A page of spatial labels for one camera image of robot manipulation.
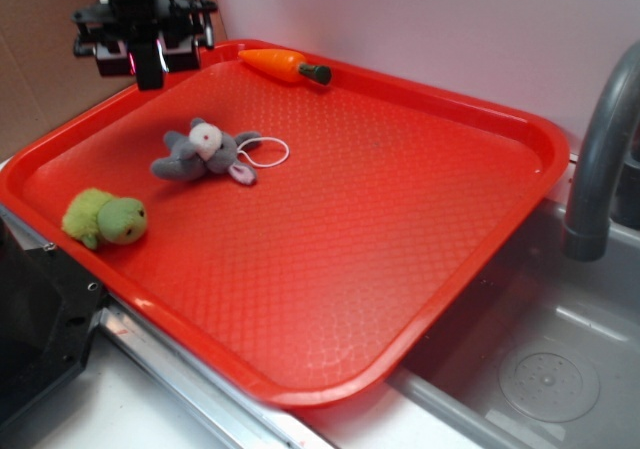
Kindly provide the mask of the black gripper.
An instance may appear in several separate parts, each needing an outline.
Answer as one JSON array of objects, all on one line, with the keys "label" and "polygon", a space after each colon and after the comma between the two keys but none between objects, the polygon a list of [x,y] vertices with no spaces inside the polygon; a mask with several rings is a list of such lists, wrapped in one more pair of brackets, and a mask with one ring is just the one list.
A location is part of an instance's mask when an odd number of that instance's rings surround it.
[{"label": "black gripper", "polygon": [[99,0],[71,16],[77,26],[73,53],[95,55],[102,77],[131,76],[127,47],[159,38],[169,73],[200,68],[198,46],[214,48],[212,0]]}]

